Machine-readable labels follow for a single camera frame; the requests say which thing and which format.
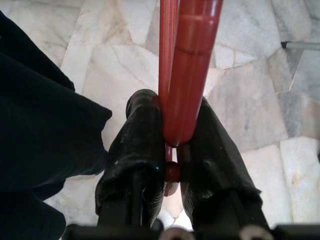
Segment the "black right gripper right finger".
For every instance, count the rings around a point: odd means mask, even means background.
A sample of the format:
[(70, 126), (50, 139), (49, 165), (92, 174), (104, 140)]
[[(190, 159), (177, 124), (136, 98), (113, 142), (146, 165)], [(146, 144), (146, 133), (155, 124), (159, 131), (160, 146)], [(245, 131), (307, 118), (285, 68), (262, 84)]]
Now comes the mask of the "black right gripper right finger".
[(202, 99), (191, 140), (179, 147), (181, 195), (194, 230), (268, 229), (263, 200), (242, 156), (208, 101)]

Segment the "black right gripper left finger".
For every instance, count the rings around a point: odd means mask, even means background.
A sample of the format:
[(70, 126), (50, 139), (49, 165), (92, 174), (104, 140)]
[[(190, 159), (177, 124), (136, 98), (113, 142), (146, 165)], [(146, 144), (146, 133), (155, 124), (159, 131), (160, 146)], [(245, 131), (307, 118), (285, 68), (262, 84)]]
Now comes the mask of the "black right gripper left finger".
[(162, 134), (159, 96), (150, 89), (136, 91), (126, 104), (126, 121), (109, 148), (109, 159), (96, 186), (96, 213), (103, 202), (122, 196), (135, 171), (143, 172), (144, 219), (156, 220), (162, 206), (165, 184), (166, 150)]

